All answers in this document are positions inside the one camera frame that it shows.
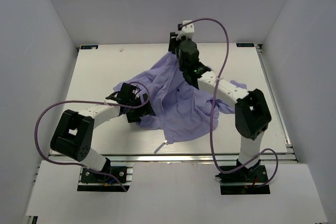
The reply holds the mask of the lavender purple jacket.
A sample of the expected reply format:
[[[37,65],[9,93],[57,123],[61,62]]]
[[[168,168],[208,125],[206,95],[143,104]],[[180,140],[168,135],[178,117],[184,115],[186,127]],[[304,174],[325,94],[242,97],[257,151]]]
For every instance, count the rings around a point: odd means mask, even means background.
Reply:
[[[150,93],[154,116],[140,119],[139,127],[145,130],[163,130],[164,140],[153,150],[156,154],[163,146],[192,141],[216,129],[219,115],[233,114],[234,108],[220,99],[212,105],[213,93],[189,85],[179,70],[177,58],[165,54],[150,69],[125,82],[140,87],[140,93]]]

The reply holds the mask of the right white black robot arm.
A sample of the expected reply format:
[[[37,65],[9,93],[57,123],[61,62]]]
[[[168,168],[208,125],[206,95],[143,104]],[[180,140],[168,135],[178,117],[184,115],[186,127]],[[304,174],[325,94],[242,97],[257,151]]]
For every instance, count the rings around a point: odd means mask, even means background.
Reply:
[[[222,174],[237,173],[247,182],[256,175],[260,165],[261,141],[271,114],[263,92],[259,89],[249,91],[234,85],[215,73],[210,67],[200,62],[200,53],[194,35],[194,20],[183,21],[177,31],[170,34],[169,51],[176,55],[179,70],[184,80],[191,86],[213,94],[213,99],[220,99],[234,109],[235,127],[240,134],[240,151],[236,167],[231,170],[216,168]]]

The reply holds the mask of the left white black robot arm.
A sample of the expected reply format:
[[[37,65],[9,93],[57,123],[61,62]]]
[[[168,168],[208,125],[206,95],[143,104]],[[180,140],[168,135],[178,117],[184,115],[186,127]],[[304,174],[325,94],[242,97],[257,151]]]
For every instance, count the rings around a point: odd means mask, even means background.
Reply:
[[[93,131],[101,124],[122,115],[128,123],[139,123],[146,115],[155,116],[150,104],[149,90],[139,82],[123,83],[103,102],[81,110],[66,110],[61,115],[50,142],[50,148],[67,156],[80,165],[93,170],[93,176],[101,182],[110,178],[110,161],[91,147]]]

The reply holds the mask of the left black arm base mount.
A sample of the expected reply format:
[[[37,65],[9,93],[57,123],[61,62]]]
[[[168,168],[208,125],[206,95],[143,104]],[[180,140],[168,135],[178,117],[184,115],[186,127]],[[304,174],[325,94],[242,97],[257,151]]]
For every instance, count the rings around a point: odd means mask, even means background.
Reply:
[[[132,166],[111,165],[108,173],[112,174],[123,185],[125,190],[115,178],[93,173],[87,168],[82,168],[79,175],[77,191],[100,193],[125,193],[128,191],[132,181]]]

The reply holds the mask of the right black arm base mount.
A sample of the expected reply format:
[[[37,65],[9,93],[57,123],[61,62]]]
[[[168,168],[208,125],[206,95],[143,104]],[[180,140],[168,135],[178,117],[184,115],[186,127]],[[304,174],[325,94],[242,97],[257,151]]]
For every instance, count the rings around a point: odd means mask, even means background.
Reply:
[[[230,174],[219,173],[215,175],[220,184],[221,195],[269,195],[267,171],[260,165],[251,174],[246,175],[243,169]]]

